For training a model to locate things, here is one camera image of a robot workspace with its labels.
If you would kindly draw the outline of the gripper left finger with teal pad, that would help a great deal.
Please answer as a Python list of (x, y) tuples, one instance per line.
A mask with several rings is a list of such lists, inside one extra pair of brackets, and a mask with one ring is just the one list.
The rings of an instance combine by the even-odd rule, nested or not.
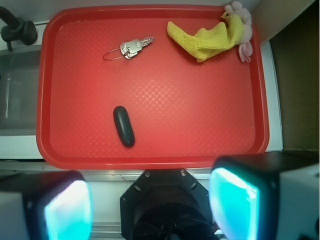
[(2, 240), (88, 240), (92, 226), (92, 191), (80, 172), (0, 177)]

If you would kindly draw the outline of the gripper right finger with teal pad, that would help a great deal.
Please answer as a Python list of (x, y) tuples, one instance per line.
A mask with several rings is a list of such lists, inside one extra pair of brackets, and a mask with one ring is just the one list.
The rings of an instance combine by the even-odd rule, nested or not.
[(320, 155), (224, 155), (208, 180), (212, 216), (228, 240), (317, 240)]

